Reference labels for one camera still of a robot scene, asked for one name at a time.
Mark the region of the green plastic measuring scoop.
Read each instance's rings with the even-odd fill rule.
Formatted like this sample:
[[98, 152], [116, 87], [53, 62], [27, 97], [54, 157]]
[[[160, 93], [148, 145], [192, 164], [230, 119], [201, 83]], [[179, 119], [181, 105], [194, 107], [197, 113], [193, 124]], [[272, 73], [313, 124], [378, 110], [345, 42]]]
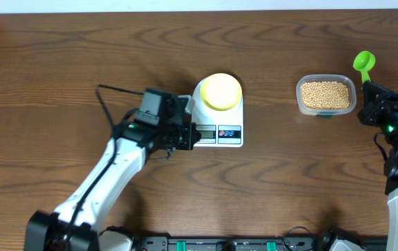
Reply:
[[353, 61], [353, 68], [357, 70], [361, 75], [361, 81], [370, 82], [369, 71], [374, 67], [376, 63], [376, 57], [369, 51], [361, 51]]

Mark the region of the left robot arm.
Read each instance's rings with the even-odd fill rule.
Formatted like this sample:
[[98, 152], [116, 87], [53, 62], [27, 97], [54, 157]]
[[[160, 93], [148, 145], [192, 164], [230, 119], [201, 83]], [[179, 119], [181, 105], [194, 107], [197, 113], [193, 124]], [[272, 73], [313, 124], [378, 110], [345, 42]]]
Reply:
[[131, 250], [133, 238], [102, 230], [118, 196], [159, 149], [191, 150], [201, 138], [195, 123], [156, 127], [122, 121], [91, 173], [51, 214], [35, 212], [26, 226], [25, 250]]

